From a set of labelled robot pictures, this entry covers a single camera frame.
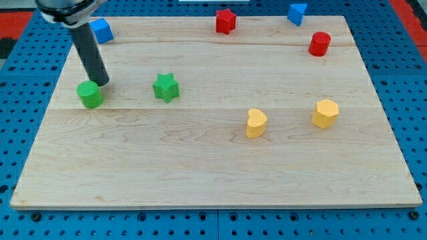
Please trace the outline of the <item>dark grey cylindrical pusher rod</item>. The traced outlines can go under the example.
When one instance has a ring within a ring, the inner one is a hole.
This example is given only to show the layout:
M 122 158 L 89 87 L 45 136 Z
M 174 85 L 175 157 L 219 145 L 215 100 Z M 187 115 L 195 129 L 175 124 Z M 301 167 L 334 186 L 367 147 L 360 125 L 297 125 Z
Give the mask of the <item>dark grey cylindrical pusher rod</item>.
M 109 76 L 90 24 L 84 23 L 77 28 L 69 29 L 69 33 L 89 80 L 94 81 L 99 87 L 106 85 Z

